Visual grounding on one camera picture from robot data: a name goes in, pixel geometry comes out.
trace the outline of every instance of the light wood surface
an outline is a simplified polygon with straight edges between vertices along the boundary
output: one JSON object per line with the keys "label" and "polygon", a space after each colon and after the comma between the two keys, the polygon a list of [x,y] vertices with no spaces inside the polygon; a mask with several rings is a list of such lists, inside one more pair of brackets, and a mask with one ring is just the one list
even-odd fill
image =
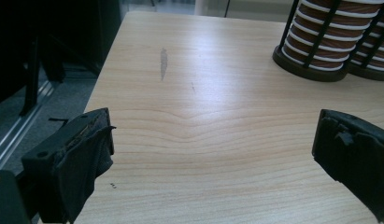
{"label": "light wood surface", "polygon": [[289,74],[284,25],[128,13],[86,108],[115,163],[76,223],[377,223],[311,148],[322,108],[384,129],[384,82]]}

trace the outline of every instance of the black plastic part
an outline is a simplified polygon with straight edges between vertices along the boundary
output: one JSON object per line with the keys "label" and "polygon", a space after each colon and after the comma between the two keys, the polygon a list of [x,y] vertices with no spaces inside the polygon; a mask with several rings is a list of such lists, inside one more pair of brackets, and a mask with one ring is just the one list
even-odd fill
{"label": "black plastic part", "polygon": [[113,163],[113,128],[107,108],[94,110],[73,119],[22,157],[25,176],[36,183],[43,222],[75,221],[93,193],[95,178]]}
{"label": "black plastic part", "polygon": [[0,171],[0,224],[29,223],[14,174]]}
{"label": "black plastic part", "polygon": [[314,81],[335,82],[343,79],[347,74],[346,69],[343,68],[335,72],[324,72],[312,68],[304,68],[301,64],[294,63],[287,59],[281,50],[278,49],[278,46],[274,50],[273,60],[288,72],[298,77],[304,77]]}
{"label": "black plastic part", "polygon": [[292,24],[292,21],[294,18],[294,13],[296,12],[296,9],[298,6],[299,6],[299,0],[293,0],[291,12],[290,12],[290,15],[288,16],[287,24],[285,25],[285,29],[284,29],[284,33],[282,34],[281,41],[279,42],[279,45],[278,45],[279,49],[282,49],[282,47],[284,47],[285,39],[288,36],[288,32],[291,28],[291,24]]}
{"label": "black plastic part", "polygon": [[25,204],[25,211],[29,219],[32,219],[37,214],[38,207],[38,192],[36,183],[29,179],[25,172],[22,171],[16,176],[18,188]]}
{"label": "black plastic part", "polygon": [[361,68],[357,64],[350,64],[348,66],[349,72],[357,77],[364,77],[376,81],[384,81],[384,72],[377,71],[371,68]]}
{"label": "black plastic part", "polygon": [[352,115],[321,110],[314,160],[384,223],[384,130]]}
{"label": "black plastic part", "polygon": [[38,42],[39,38],[36,36],[34,41],[31,43],[31,50],[28,59],[28,78],[26,83],[25,102],[20,116],[26,115],[37,103],[39,79]]}
{"label": "black plastic part", "polygon": [[[384,16],[384,4],[381,6],[380,10],[378,11],[377,15],[372,19],[372,21],[369,24],[369,27],[363,32],[363,37],[358,40],[357,44],[355,45],[355,49],[349,54],[348,59],[346,60],[346,66],[352,64],[350,61],[353,59],[354,55],[357,53],[357,51],[360,49],[361,45],[365,42],[366,38],[370,35],[370,33],[373,31],[373,28],[376,27],[377,23],[381,20],[381,17]],[[382,42],[384,41],[377,41],[378,45],[380,46]],[[364,66],[361,66],[363,68],[366,68],[366,65],[370,62],[373,55],[368,55],[368,59],[364,60]]]}
{"label": "black plastic part", "polygon": [[[381,8],[380,14],[381,14],[381,16],[384,15],[384,7]],[[370,61],[376,55],[378,48],[381,46],[381,44],[383,42],[384,42],[384,30],[382,31],[381,36],[378,38],[376,44],[370,49],[369,54],[363,60],[363,63],[361,64],[361,68],[366,68],[366,66],[370,63]]]}

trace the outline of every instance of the dark mark on table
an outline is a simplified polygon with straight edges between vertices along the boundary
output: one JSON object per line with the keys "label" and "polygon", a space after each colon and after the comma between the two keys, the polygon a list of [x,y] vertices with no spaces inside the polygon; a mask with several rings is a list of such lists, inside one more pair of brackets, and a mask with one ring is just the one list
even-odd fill
{"label": "dark mark on table", "polygon": [[164,80],[164,76],[165,76],[165,71],[166,71],[166,67],[168,65],[168,55],[166,53],[166,49],[163,48],[162,49],[162,53],[161,53],[161,61],[162,61],[162,81]]}
{"label": "dark mark on table", "polygon": [[194,83],[192,83],[192,91],[195,93]]}

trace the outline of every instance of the stacked cups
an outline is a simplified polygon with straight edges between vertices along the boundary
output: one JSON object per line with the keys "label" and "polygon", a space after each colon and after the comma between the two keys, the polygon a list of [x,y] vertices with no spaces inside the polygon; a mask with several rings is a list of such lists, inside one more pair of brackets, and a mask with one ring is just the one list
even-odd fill
{"label": "stacked cups", "polygon": [[273,59],[300,77],[337,81],[347,71],[345,61],[384,0],[303,0],[293,3]]}
{"label": "stacked cups", "polygon": [[375,80],[384,80],[384,13],[363,40],[351,59],[350,73]]}

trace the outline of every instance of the wood grain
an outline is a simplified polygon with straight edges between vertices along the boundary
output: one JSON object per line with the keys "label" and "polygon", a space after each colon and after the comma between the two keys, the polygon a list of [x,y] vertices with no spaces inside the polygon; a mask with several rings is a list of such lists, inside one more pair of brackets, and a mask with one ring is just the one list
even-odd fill
{"label": "wood grain", "polygon": [[86,108],[109,107],[115,164],[76,223],[377,223],[311,148],[322,108],[384,128],[384,82],[289,74],[283,29],[128,13]]}

